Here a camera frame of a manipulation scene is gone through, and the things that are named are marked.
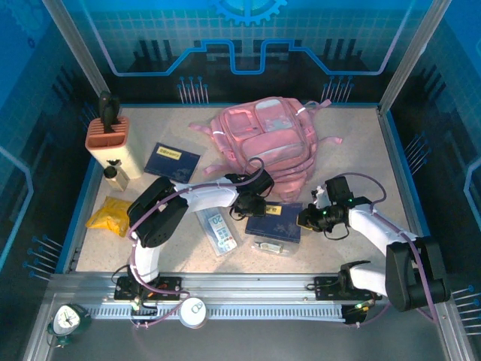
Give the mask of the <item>navy book with yellow label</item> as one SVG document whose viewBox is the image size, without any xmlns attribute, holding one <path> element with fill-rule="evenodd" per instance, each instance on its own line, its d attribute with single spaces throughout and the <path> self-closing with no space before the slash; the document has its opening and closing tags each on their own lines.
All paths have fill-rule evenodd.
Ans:
<svg viewBox="0 0 481 361">
<path fill-rule="evenodd" d="M 197 168 L 200 155 L 157 142 L 144 171 L 186 184 Z"/>
<path fill-rule="evenodd" d="M 300 202 L 268 202 L 265 216 L 248 218 L 245 233 L 299 244 L 301 227 L 297 217 L 303 209 Z"/>
</svg>

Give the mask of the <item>pink student backpack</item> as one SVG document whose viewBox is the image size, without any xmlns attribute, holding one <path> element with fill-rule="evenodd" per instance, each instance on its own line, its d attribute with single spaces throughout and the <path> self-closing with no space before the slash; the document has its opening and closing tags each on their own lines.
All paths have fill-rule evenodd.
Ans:
<svg viewBox="0 0 481 361">
<path fill-rule="evenodd" d="M 225 157 L 223 165 L 210 165 L 204 173 L 251 173 L 259 164 L 248 161 L 258 157 L 274 180 L 272 193 L 284 202 L 296 201 L 315 172 L 320 144 L 343 142 L 316 134 L 314 117 L 330 105 L 330 99 L 303 105 L 294 98 L 268 97 L 225 108 L 209 126 L 190 123 L 190 129 L 209 135 Z"/>
</svg>

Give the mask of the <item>ruler set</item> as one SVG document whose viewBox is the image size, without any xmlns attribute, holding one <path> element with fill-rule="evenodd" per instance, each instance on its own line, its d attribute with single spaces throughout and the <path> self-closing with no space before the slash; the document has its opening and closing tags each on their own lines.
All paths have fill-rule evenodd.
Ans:
<svg viewBox="0 0 481 361">
<path fill-rule="evenodd" d="M 227 254 L 237 247 L 220 209 L 208 208 L 198 211 L 196 215 L 217 256 Z"/>
</svg>

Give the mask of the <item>small metal item clear pack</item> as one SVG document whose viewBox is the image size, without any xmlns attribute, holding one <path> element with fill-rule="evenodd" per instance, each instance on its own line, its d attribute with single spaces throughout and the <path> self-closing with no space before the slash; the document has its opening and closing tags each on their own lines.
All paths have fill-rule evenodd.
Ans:
<svg viewBox="0 0 481 361">
<path fill-rule="evenodd" d="M 254 241 L 251 248 L 277 256 L 291 256 L 293 254 L 285 244 L 277 241 Z"/>
</svg>

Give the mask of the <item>gold perfume bottle black cap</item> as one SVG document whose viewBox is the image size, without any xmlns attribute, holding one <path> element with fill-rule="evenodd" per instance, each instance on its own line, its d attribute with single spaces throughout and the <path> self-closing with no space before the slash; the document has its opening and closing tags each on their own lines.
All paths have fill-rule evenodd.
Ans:
<svg viewBox="0 0 481 361">
<path fill-rule="evenodd" d="M 120 192 L 126 190 L 129 178 L 125 175 L 121 169 L 121 161 L 119 159 L 108 160 L 107 167 L 103 171 L 104 179 L 109 185 Z"/>
</svg>

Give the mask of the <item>cream knife block orange top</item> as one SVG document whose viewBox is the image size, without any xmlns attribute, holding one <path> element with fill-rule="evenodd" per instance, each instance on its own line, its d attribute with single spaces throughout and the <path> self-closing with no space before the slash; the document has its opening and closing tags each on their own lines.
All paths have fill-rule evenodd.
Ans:
<svg viewBox="0 0 481 361">
<path fill-rule="evenodd" d="M 129 179 L 144 173 L 146 164 L 144 146 L 138 132 L 128 117 L 119 116 L 119 124 L 112 125 L 112 133 L 104 133 L 100 118 L 89 124 L 85 147 L 103 168 L 119 168 Z"/>
</svg>

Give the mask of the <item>yellow plastic packet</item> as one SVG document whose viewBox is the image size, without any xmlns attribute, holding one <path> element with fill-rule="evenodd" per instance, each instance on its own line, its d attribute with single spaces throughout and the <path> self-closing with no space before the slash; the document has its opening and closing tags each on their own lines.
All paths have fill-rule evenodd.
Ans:
<svg viewBox="0 0 481 361">
<path fill-rule="evenodd" d="M 132 202 L 107 196 L 102 206 L 87 220 L 87 229 L 106 229 L 125 237 L 129 228 L 127 210 Z"/>
</svg>

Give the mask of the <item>green alarm clock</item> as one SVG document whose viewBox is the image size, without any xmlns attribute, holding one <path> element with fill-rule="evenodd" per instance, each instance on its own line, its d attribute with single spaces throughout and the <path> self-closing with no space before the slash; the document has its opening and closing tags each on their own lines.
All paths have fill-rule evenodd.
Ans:
<svg viewBox="0 0 481 361">
<path fill-rule="evenodd" d="M 47 325 L 47 333 L 56 347 L 72 343 L 74 336 L 84 333 L 92 323 L 90 313 L 81 305 L 64 304 L 59 307 Z"/>
</svg>

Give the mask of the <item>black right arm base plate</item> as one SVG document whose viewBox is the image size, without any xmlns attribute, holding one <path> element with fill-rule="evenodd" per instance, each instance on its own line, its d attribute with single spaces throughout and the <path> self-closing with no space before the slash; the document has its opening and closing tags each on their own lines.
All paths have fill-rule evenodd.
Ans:
<svg viewBox="0 0 481 361">
<path fill-rule="evenodd" d="M 318 276 L 313 279 L 313 290 L 317 301 L 368 301 L 381 300 L 382 296 L 368 290 L 343 286 L 338 277 Z"/>
</svg>

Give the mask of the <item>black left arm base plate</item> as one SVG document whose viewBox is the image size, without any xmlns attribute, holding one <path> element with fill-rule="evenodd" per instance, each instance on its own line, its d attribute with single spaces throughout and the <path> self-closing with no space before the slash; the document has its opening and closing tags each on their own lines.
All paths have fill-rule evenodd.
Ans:
<svg viewBox="0 0 481 361">
<path fill-rule="evenodd" d="M 178 301 L 180 295 L 177 292 L 181 288 L 181 278 L 158 276 L 148 285 L 161 290 L 161 293 L 154 293 L 140 285 L 132 276 L 122 276 L 116 281 L 116 288 L 113 299 L 115 301 L 134 301 L 138 297 L 143 302 L 154 301 Z"/>
</svg>

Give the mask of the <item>aluminium frame post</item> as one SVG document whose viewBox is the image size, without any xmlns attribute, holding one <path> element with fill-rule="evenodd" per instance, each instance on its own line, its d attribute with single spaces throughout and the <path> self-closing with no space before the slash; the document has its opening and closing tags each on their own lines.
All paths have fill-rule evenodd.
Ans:
<svg viewBox="0 0 481 361">
<path fill-rule="evenodd" d="M 383 97 L 380 99 L 378 113 L 381 117 L 387 115 L 393 106 L 416 63 L 425 52 L 428 42 L 431 40 L 451 2 L 452 0 L 432 0 L 431 6 L 419 24 L 399 66 L 386 87 Z"/>
<path fill-rule="evenodd" d="M 41 0 L 95 93 L 110 91 L 62 0 Z"/>
</svg>

